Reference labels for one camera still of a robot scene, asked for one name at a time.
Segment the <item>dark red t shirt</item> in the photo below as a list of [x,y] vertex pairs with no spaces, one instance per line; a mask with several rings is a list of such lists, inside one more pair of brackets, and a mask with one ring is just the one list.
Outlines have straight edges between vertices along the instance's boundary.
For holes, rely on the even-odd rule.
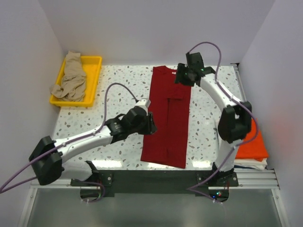
[[157,131],[143,138],[141,161],[186,167],[191,87],[175,83],[175,70],[153,68],[149,111]]

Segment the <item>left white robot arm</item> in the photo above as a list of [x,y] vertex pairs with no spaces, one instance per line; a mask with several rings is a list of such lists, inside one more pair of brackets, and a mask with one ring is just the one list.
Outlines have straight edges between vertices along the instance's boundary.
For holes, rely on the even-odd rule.
[[99,128],[88,132],[57,140],[52,140],[49,136],[43,137],[29,156],[29,161],[42,186],[60,178],[94,185],[98,181],[98,174],[92,162],[69,166],[68,160],[90,149],[125,140],[131,134],[152,135],[156,130],[152,112],[135,106],[126,114],[108,119]]

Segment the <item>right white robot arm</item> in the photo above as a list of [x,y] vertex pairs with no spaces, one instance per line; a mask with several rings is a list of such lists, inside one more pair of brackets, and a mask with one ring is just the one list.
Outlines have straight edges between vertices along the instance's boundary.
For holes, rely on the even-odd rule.
[[221,117],[217,124],[217,133],[221,139],[218,156],[214,162],[216,171],[211,173],[211,181],[217,186],[228,180],[226,172],[234,168],[238,146],[251,131],[251,103],[235,97],[217,78],[212,67],[206,67],[202,55],[186,53],[186,64],[179,63],[175,83],[185,86],[197,85],[217,104]]

